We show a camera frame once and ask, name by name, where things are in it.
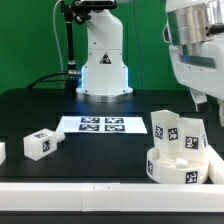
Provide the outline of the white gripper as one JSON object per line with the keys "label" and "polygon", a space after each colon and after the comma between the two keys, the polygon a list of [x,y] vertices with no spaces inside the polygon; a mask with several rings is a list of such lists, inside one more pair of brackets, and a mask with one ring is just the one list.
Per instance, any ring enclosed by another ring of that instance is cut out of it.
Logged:
{"label": "white gripper", "polygon": [[199,56],[183,56],[169,47],[177,81],[190,89],[197,112],[207,107],[206,94],[218,99],[220,125],[224,127],[224,43],[203,43]]}

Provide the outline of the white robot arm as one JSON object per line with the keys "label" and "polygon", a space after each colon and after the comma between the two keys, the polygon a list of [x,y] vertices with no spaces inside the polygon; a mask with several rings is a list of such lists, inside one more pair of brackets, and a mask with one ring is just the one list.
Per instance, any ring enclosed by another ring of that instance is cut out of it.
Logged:
{"label": "white robot arm", "polygon": [[[119,0],[80,0],[76,17],[87,22],[88,59],[79,94],[93,99],[127,94],[122,23],[110,11]],[[164,41],[177,81],[197,106],[217,99],[224,126],[224,0],[166,0]]]}

